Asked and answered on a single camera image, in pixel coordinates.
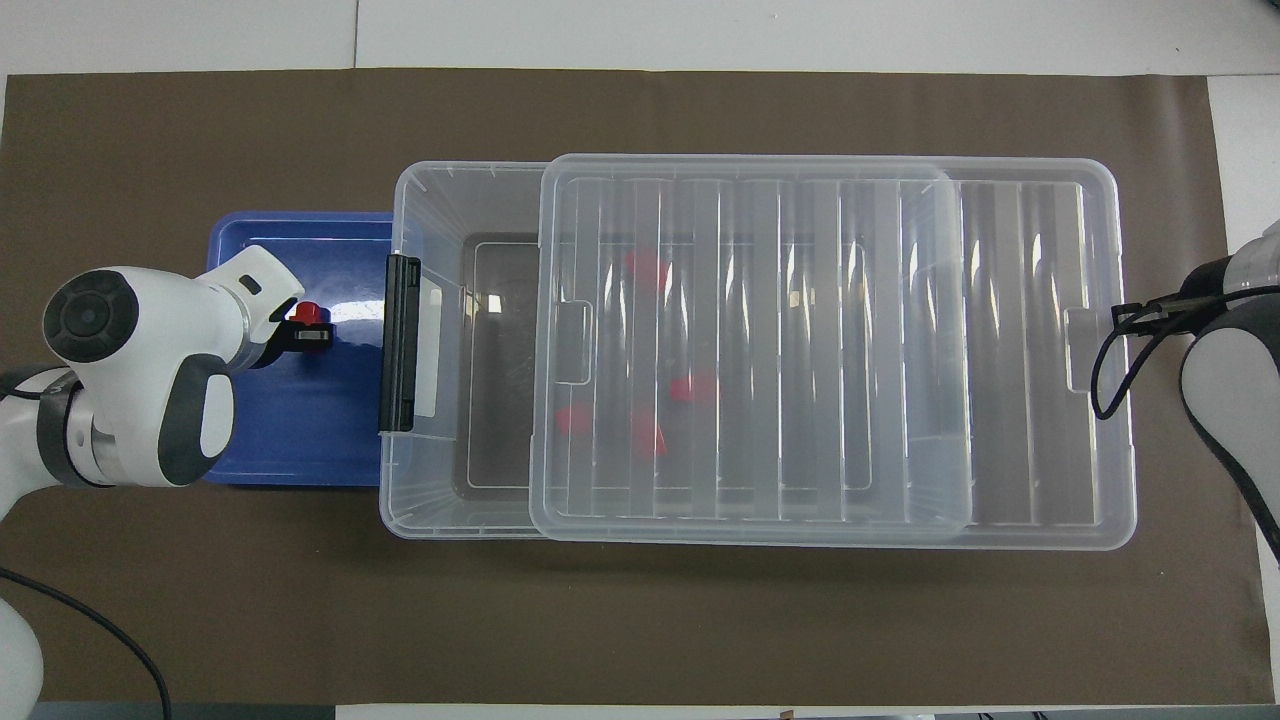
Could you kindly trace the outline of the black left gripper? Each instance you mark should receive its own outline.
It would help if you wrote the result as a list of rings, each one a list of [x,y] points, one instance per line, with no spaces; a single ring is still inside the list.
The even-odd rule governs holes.
[[[333,347],[333,325],[300,325],[289,319],[297,302],[287,300],[268,315],[262,328],[270,331],[270,336],[261,343],[250,345],[246,369],[270,366],[289,350],[296,354],[320,354]]]

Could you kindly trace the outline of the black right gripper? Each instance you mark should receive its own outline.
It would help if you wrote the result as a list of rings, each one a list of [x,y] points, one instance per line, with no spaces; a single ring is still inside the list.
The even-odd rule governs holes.
[[[1158,332],[1169,323],[1167,313],[1225,313],[1229,301],[1225,277],[1231,256],[1197,266],[1180,288],[1160,301],[1111,306],[1112,332]]]

